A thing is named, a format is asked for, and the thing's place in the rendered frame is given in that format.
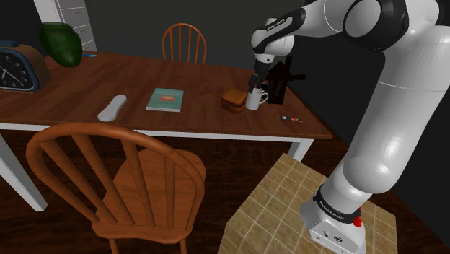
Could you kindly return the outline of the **blue alarm clock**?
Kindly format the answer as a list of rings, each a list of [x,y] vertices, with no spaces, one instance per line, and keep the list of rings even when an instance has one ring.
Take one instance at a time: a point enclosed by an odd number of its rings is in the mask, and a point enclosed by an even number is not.
[[[0,89],[34,93],[50,81],[48,66],[37,49],[13,40],[0,40]]]

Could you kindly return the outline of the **green vase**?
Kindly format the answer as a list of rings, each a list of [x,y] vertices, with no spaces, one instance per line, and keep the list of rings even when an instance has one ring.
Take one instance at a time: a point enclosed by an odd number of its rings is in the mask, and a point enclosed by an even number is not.
[[[71,68],[80,64],[81,38],[72,26],[62,22],[43,22],[39,39],[45,51],[60,66]]]

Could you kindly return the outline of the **white chest of drawers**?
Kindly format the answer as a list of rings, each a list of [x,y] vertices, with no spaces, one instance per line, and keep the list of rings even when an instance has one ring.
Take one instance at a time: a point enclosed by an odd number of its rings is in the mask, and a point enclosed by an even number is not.
[[[84,51],[96,51],[85,0],[33,0],[41,22],[62,22],[73,27]]]

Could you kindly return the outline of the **white mug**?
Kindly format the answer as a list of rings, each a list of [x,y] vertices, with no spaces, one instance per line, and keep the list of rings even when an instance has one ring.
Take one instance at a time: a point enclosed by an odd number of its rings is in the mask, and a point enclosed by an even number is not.
[[[257,110],[261,104],[268,100],[268,93],[260,88],[254,88],[247,93],[245,107],[248,110]]]

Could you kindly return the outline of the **teal book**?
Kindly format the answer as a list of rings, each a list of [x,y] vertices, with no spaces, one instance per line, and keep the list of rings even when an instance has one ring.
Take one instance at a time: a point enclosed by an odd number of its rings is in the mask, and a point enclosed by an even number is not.
[[[147,103],[147,110],[176,112],[179,113],[182,107],[184,92],[177,89],[156,88]]]

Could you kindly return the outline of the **wooden dining table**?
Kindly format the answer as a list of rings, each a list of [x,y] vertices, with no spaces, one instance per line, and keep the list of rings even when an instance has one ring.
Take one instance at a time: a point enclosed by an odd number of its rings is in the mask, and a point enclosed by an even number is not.
[[[45,57],[51,81],[34,93],[0,92],[0,130],[41,131],[68,122],[95,122],[117,95],[127,97],[115,125],[164,137],[288,142],[301,160],[316,139],[331,139],[323,122],[292,89],[282,105],[233,114],[220,106],[225,89],[245,89],[250,71],[199,63],[112,53],[83,58],[74,68]],[[156,88],[184,92],[179,113],[147,110]],[[280,116],[303,123],[282,121]],[[0,136],[0,162],[12,172],[7,182],[36,211],[47,203]]]

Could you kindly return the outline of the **dark red wooden rack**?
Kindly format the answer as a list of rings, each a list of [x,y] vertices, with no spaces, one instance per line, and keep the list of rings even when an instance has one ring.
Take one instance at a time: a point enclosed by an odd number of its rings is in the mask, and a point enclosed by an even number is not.
[[[305,74],[291,74],[292,57],[287,56],[285,62],[279,61],[273,68],[268,71],[266,80],[267,87],[264,90],[268,93],[268,104],[282,105],[289,82],[293,80],[305,80]]]

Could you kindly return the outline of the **grey remote control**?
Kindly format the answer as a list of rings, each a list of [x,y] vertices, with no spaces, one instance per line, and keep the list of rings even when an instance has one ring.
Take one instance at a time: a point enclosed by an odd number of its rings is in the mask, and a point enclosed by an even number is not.
[[[127,97],[125,95],[115,96],[110,103],[98,115],[97,118],[102,122],[114,121],[120,109],[126,104]]]

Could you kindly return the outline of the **tan tiled robot stand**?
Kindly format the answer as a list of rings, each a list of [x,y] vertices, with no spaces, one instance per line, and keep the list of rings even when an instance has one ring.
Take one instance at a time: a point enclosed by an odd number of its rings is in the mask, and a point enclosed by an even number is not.
[[[283,154],[226,223],[217,254],[350,254],[336,250],[343,238],[301,220],[301,206],[326,179]]]

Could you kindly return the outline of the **brown wooden box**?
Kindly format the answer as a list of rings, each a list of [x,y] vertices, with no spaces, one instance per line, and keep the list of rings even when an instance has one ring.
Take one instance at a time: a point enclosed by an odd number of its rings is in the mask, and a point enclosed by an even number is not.
[[[228,88],[221,96],[221,107],[231,113],[241,113],[245,109],[247,93],[235,88]]]

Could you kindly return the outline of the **large wooden spindle chair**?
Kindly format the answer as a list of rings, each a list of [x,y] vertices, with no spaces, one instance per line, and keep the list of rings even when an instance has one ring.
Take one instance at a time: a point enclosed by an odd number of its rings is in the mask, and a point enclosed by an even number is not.
[[[70,136],[106,194],[100,198],[57,143]],[[126,160],[115,177],[107,171],[91,142],[104,136],[121,142]],[[52,191],[92,223],[99,237],[120,254],[118,239],[179,244],[186,239],[205,195],[206,169],[192,152],[145,134],[106,123],[65,123],[36,133],[27,144],[31,170]]]

